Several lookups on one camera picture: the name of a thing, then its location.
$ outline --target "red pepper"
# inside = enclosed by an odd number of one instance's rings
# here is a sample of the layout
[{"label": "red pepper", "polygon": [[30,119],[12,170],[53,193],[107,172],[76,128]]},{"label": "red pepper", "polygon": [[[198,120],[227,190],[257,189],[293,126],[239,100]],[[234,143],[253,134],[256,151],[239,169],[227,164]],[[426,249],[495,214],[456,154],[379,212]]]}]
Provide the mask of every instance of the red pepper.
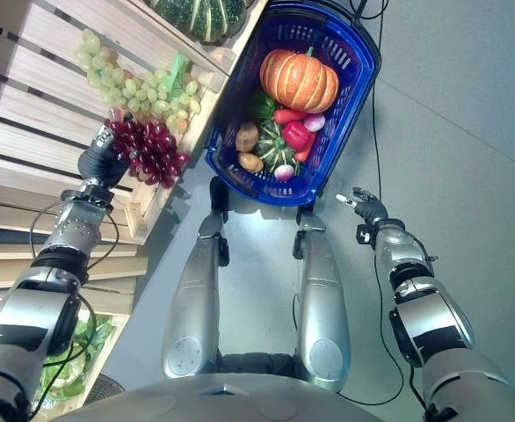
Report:
[{"label": "red pepper", "polygon": [[308,138],[308,143],[305,149],[294,154],[294,159],[299,163],[304,163],[308,159],[308,155],[310,154],[310,150],[314,146],[314,141],[316,140],[317,132],[312,132],[310,137]]},{"label": "red pepper", "polygon": [[273,114],[273,119],[278,125],[286,125],[289,121],[300,121],[307,117],[305,112],[297,112],[290,108],[280,108]]},{"label": "red pepper", "polygon": [[295,151],[302,151],[308,145],[310,132],[299,121],[289,121],[281,134],[287,145]]}]

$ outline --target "wire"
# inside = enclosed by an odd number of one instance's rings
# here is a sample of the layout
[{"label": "wire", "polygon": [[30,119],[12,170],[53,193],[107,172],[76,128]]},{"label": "wire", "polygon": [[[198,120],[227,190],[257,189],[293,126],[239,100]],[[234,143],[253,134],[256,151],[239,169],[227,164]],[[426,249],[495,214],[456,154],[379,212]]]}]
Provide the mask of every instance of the wire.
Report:
[{"label": "wire", "polygon": [[[359,18],[363,19],[363,20],[372,20],[372,19],[377,19],[378,17],[382,17],[382,15],[384,14],[384,11],[388,7],[388,1],[389,0],[387,0],[386,3],[383,3],[383,5],[381,7],[381,11],[378,12],[376,15],[373,15],[373,16],[363,16],[363,14],[361,13],[361,16],[359,16]],[[353,0],[349,0],[349,5],[352,7],[352,11],[355,14],[355,16],[357,16],[357,9],[355,9],[355,6],[353,5]]]},{"label": "wire", "polygon": [[414,387],[414,367],[410,365],[410,378],[408,380],[408,384],[410,386],[410,389],[412,390],[412,393],[414,393],[414,396],[416,396],[418,402],[422,405],[422,407],[425,409],[425,401],[422,398],[422,395],[419,394],[416,387]]},{"label": "wire", "polygon": [[294,324],[294,330],[295,331],[298,331],[298,327],[296,325],[296,316],[294,315],[294,300],[295,299],[298,299],[299,303],[301,303],[301,298],[299,297],[299,294],[298,293],[295,293],[294,296],[293,296],[293,324]]},{"label": "wire", "polygon": [[[353,11],[355,13],[357,13],[355,8],[353,7],[352,0],[350,0],[350,5],[352,6]],[[379,24],[379,42],[378,42],[379,51],[381,51],[382,22],[383,22],[383,17],[384,17],[384,11],[387,9],[387,7],[388,7],[388,0],[387,0],[386,3],[385,3],[384,0],[381,0],[381,11],[379,13],[377,13],[376,15],[374,15],[372,17],[367,17],[367,18],[364,18],[364,17],[361,16],[361,18],[363,18],[363,19],[374,19],[374,18],[381,17],[381,22]],[[376,132],[376,127],[375,127],[375,114],[374,114],[374,83],[373,83],[373,100],[372,100],[371,112],[372,112],[372,116],[373,116],[372,117],[372,122],[373,122],[374,150],[375,150],[376,157],[377,157],[377,176],[378,176],[378,179],[379,179],[379,199],[382,200],[381,199],[382,198],[381,160],[380,160],[380,157],[379,157],[379,145],[378,145],[378,142],[377,142],[377,132]],[[355,400],[353,398],[344,396],[341,393],[337,393],[340,397],[344,398],[345,400],[348,400],[348,401],[353,402],[355,404],[362,404],[364,406],[380,406],[380,405],[383,405],[383,404],[390,403],[393,400],[395,400],[398,396],[400,396],[400,393],[402,393],[402,390],[404,388],[404,373],[402,371],[402,368],[398,364],[396,358],[392,355],[392,353],[388,349],[387,342],[386,342],[386,340],[384,338],[384,334],[382,333],[382,305],[383,305],[382,287],[381,287],[381,281],[379,279],[379,273],[377,271],[377,265],[376,264],[377,263],[376,263],[376,255],[375,255],[374,256],[374,275],[375,275],[375,277],[377,279],[377,287],[379,288],[379,305],[380,305],[379,306],[379,335],[381,337],[381,343],[382,343],[382,345],[384,347],[385,352],[387,353],[387,356],[392,360],[392,362],[396,366],[396,369],[398,369],[398,373],[400,374],[400,388],[398,389],[398,391],[391,398],[388,398],[387,400],[383,400],[383,401],[376,402],[376,403],[361,402],[359,400]]]},{"label": "wire", "polygon": [[77,202],[77,200],[59,200],[55,203],[50,204],[48,207],[44,207],[39,211],[39,213],[35,216],[33,219],[33,222],[31,223],[31,228],[29,229],[29,247],[31,248],[31,254],[33,255],[33,259],[37,258],[37,254],[35,253],[35,246],[33,245],[33,231],[35,229],[35,224],[37,224],[37,221],[51,208],[56,207],[58,205],[71,203],[71,202]]},{"label": "wire", "polygon": [[[377,48],[379,48],[379,52],[381,51],[381,43],[382,43],[382,21],[384,19],[384,11],[386,10],[386,8],[388,6],[388,1],[389,0],[387,0],[386,6],[385,6],[384,0],[381,0],[381,12],[380,12],[381,22],[379,23],[379,42],[377,43]],[[373,94],[372,94],[372,99],[371,99],[371,121],[373,123],[374,151],[377,156],[377,175],[378,175],[378,179],[379,179],[379,200],[382,201],[381,158],[379,155],[379,143],[377,141],[377,129],[376,129],[376,125],[374,123],[374,86],[375,85],[376,85],[376,79],[373,81]]]},{"label": "wire", "polygon": [[115,241],[113,242],[111,247],[107,250],[105,255],[103,257],[101,257],[100,259],[98,259],[93,264],[91,264],[90,266],[88,266],[86,268],[86,271],[90,271],[91,268],[93,268],[94,266],[99,264],[101,261],[103,261],[105,258],[107,258],[109,256],[109,254],[115,250],[115,248],[117,247],[117,244],[119,243],[119,227],[117,227],[117,223],[114,221],[113,217],[111,217],[111,214],[108,214],[107,217],[109,217],[109,220],[111,220],[113,227],[115,228]]},{"label": "wire", "polygon": [[29,419],[33,419],[35,416],[37,416],[37,413],[39,413],[40,407],[43,405],[45,398],[47,398],[48,391],[50,391],[50,389],[53,388],[53,384],[56,381],[56,378],[58,378],[58,375],[61,374],[62,370],[64,369],[64,366],[68,362],[70,362],[69,356],[72,354],[73,349],[74,349],[74,345],[70,344],[70,349],[69,349],[66,359],[62,361],[61,367],[58,368],[58,371],[56,371],[56,374],[54,374],[53,379],[50,380],[50,382],[48,382],[48,385],[45,387],[45,391],[43,391],[43,394],[40,397],[39,402],[37,403],[37,406],[35,407],[35,410],[31,412]]},{"label": "wire", "polygon": [[[59,200],[59,201],[49,205],[48,207],[44,207],[43,209],[41,209],[39,211],[39,213],[33,219],[33,222],[31,223],[31,228],[29,229],[29,247],[31,248],[31,253],[33,255],[33,259],[37,258],[37,254],[35,253],[35,247],[33,245],[33,231],[35,229],[35,225],[37,224],[37,222],[39,221],[41,216],[43,216],[49,209],[51,209],[53,207],[63,205],[63,204],[71,204],[73,202],[81,202],[81,201],[82,200]],[[117,223],[115,222],[113,217],[111,217],[110,214],[108,214],[107,217],[109,218],[113,227],[115,228],[115,241],[112,243],[111,247],[107,250],[107,252],[104,254],[104,256],[101,257],[100,259],[98,259],[97,261],[95,261],[93,264],[90,264],[86,268],[86,271],[90,271],[91,268],[93,268],[94,266],[99,264],[101,261],[103,261],[105,258],[107,258],[109,256],[109,254],[111,254],[111,252],[113,252],[115,250],[115,248],[117,247],[117,244],[119,244],[119,240],[120,240],[119,227],[117,226]]]},{"label": "wire", "polygon": [[348,396],[344,396],[341,393],[337,393],[340,397],[344,398],[345,400],[349,402],[353,402],[355,404],[362,404],[364,406],[381,406],[383,404],[387,404],[392,402],[395,398],[400,396],[400,393],[402,393],[402,390],[404,388],[404,373],[402,372],[402,368],[400,365],[398,365],[398,362],[396,361],[396,358],[392,355],[390,350],[388,350],[387,341],[384,339],[384,334],[382,333],[382,288],[381,288],[381,281],[379,280],[379,273],[377,272],[377,263],[376,263],[376,256],[374,257],[374,275],[377,279],[377,286],[379,287],[379,335],[381,336],[381,343],[384,347],[385,352],[387,353],[388,357],[392,360],[394,363],[396,369],[398,369],[398,373],[400,374],[400,388],[398,391],[387,400],[382,400],[380,402],[376,403],[368,403],[368,402],[360,402],[359,400],[355,400],[353,398],[350,398]]},{"label": "wire", "polygon": [[96,336],[96,330],[98,329],[98,320],[96,319],[96,313],[95,311],[93,310],[92,306],[90,305],[90,303],[88,301],[86,301],[82,295],[78,295],[78,297],[80,298],[80,301],[82,301],[82,303],[85,305],[85,307],[88,309],[88,311],[90,312],[90,318],[91,318],[91,333],[90,333],[90,336],[88,337],[88,341],[86,342],[86,344],[82,347],[82,349],[76,353],[74,356],[70,357],[70,358],[66,358],[64,360],[58,360],[57,362],[48,362],[48,363],[45,363],[43,365],[43,367],[55,367],[56,365],[61,365],[61,364],[64,364],[66,362],[70,362],[71,360],[74,360],[75,358],[77,358],[78,356],[80,356],[82,353],[84,353],[87,348],[90,346],[90,344],[93,342],[93,339],[95,338]]}]

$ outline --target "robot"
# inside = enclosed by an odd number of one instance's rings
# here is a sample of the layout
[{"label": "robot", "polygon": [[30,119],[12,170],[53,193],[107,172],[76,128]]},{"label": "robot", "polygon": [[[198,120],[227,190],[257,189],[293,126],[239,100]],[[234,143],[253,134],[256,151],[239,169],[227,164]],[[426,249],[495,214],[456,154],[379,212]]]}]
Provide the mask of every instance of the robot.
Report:
[{"label": "robot", "polygon": [[[127,168],[101,127],[78,169],[84,182],[65,191],[53,234],[0,302],[0,421],[27,421],[45,358],[71,344],[98,227],[111,210],[109,189]],[[229,262],[224,223],[228,189],[214,178],[211,212],[174,295],[163,339],[166,380],[111,397],[60,421],[374,422],[337,393],[350,366],[344,293],[326,227],[311,207],[299,209],[293,255],[304,260],[294,355],[219,351],[218,268]],[[426,422],[515,421],[515,388],[474,350],[466,316],[435,277],[423,245],[371,193],[338,195],[365,220],[360,244],[374,249],[375,269],[394,291],[389,318],[403,358],[423,369]]]}]

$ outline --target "grape cluster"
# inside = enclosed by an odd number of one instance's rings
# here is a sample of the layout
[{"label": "grape cluster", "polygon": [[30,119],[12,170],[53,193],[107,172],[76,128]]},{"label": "grape cluster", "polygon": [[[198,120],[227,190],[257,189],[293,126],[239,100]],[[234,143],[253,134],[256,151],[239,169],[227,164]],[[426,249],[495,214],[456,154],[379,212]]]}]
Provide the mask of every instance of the grape cluster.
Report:
[{"label": "grape cluster", "polygon": [[113,147],[118,159],[129,163],[129,176],[149,186],[159,183],[166,189],[172,187],[190,160],[189,155],[178,154],[176,138],[161,121],[142,124],[134,119],[106,119],[104,124],[115,136]]},{"label": "grape cluster", "polygon": [[125,107],[138,121],[165,121],[173,134],[181,135],[189,125],[189,113],[201,111],[196,81],[189,81],[179,96],[171,98],[165,84],[169,75],[166,69],[157,69],[141,80],[119,67],[116,53],[102,47],[91,29],[83,30],[76,58],[86,72],[88,83],[100,91],[103,100],[111,107]]}]

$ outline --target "potato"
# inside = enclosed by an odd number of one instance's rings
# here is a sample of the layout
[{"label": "potato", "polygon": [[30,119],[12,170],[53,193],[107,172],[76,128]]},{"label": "potato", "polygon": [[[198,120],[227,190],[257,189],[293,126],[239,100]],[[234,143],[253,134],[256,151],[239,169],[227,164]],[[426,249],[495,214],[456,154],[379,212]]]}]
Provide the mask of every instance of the potato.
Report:
[{"label": "potato", "polygon": [[244,169],[253,173],[258,173],[264,168],[264,162],[261,161],[261,158],[248,152],[238,154],[238,163],[240,163]]},{"label": "potato", "polygon": [[251,121],[240,126],[236,133],[236,150],[250,152],[259,141],[258,127]]}]

